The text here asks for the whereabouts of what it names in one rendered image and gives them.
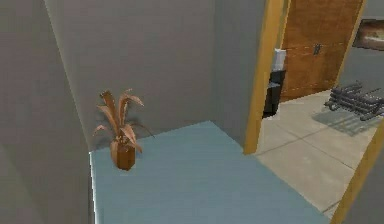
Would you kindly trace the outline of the white box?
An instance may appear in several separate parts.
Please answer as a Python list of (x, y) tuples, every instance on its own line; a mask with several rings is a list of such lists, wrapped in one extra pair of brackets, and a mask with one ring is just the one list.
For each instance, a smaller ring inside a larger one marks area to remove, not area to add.
[(286, 57), (286, 51), (284, 49), (274, 49), (274, 58), (272, 64), (273, 71), (279, 71), (284, 69), (284, 61)]

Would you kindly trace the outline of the brown potted house plant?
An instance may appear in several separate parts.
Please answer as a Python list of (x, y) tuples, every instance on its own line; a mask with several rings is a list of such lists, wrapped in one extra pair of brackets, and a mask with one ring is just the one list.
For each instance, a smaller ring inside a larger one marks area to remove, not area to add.
[(113, 164), (121, 170), (129, 171), (136, 163), (136, 153), (142, 153), (142, 147), (137, 143), (137, 136), (134, 127), (141, 127), (151, 136), (153, 134), (144, 125), (126, 120), (128, 107), (131, 103), (143, 106), (142, 100), (131, 94), (131, 89), (121, 93), (118, 102), (110, 90), (105, 90), (100, 94), (103, 105), (97, 108), (106, 116), (112, 132), (110, 142), (110, 156)]

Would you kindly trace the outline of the framed wall picture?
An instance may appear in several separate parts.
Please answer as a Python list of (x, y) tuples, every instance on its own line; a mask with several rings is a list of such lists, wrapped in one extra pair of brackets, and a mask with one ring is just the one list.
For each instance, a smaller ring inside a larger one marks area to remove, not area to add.
[(384, 51), (384, 19), (362, 19), (353, 47)]

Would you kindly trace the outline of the dark grey slatted bench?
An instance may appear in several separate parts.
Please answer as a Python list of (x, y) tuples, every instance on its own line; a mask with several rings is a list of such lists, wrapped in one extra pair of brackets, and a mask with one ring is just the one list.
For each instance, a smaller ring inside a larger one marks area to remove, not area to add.
[(384, 98), (373, 95), (378, 88), (363, 92), (363, 83), (356, 81), (346, 86), (331, 89), (330, 98), (324, 103), (331, 111), (339, 108), (353, 112), (361, 121), (384, 116)]

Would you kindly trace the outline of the brown wooden room door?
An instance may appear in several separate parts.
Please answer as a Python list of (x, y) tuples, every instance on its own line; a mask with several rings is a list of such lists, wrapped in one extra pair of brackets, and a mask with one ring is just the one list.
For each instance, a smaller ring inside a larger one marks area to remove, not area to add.
[[(290, 0), (282, 48), (283, 102), (332, 88), (363, 0)], [(322, 44), (318, 55), (314, 46)]]

